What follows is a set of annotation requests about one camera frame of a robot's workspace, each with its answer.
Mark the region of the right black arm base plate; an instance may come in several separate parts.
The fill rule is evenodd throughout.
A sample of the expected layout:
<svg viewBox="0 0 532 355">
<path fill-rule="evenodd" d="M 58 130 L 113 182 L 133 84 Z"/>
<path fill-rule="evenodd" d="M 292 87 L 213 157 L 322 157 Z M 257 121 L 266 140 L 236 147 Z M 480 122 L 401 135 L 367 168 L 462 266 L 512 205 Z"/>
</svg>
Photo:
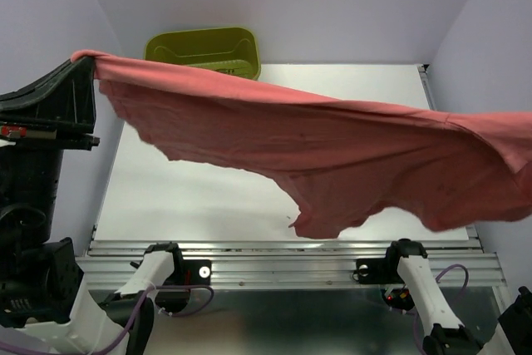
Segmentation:
<svg viewBox="0 0 532 355">
<path fill-rule="evenodd" d="M 363 258 L 355 261 L 353 278 L 360 284 L 402 284 L 397 269 L 385 258 Z"/>
</svg>

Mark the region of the red t shirt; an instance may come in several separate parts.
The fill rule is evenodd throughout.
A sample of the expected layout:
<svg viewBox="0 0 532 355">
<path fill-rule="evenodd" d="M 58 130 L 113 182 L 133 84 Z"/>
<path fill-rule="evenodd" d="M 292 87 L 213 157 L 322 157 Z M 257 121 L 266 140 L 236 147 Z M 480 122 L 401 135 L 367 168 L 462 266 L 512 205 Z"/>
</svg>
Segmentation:
<svg viewBox="0 0 532 355">
<path fill-rule="evenodd" d="M 101 93 L 169 160 L 263 175 L 297 236 L 334 239 L 389 207 L 432 231 L 531 213 L 531 114 L 346 101 L 196 67 L 79 51 Z"/>
</svg>

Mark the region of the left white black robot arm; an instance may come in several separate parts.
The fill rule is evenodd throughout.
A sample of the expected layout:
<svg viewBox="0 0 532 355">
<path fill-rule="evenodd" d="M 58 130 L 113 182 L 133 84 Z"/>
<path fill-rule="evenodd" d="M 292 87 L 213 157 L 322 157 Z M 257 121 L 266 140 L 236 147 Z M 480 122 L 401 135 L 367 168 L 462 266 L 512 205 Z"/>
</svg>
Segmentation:
<svg viewBox="0 0 532 355">
<path fill-rule="evenodd" d="M 92 57 L 67 61 L 1 97 L 1 324 L 62 354 L 140 354 L 156 290 L 184 277 L 179 246 L 151 245 L 97 303 L 71 239 L 50 239 L 64 152 L 99 144 L 94 69 Z"/>
</svg>

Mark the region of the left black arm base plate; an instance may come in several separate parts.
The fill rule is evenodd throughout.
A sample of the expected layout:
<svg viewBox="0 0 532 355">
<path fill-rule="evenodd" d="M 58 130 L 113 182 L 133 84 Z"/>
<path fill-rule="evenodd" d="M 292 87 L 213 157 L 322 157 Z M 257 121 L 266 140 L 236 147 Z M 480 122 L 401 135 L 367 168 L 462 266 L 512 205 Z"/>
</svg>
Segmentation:
<svg viewBox="0 0 532 355">
<path fill-rule="evenodd" d="M 207 259 L 175 259 L 171 254 L 147 254 L 127 281 L 137 288 L 210 285 L 211 262 Z"/>
</svg>

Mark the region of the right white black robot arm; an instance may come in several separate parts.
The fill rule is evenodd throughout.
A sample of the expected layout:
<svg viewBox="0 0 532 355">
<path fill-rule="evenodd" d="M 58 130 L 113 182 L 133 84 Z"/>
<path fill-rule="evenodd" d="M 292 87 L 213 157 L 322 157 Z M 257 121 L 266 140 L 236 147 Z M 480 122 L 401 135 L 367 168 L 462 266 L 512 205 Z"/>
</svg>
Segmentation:
<svg viewBox="0 0 532 355">
<path fill-rule="evenodd" d="M 516 300 L 498 317 L 495 332 L 480 343 L 446 301 L 421 243 L 393 241 L 382 261 L 383 273 L 409 289 L 424 329 L 425 354 L 530 354 L 531 291 L 519 287 Z"/>
</svg>

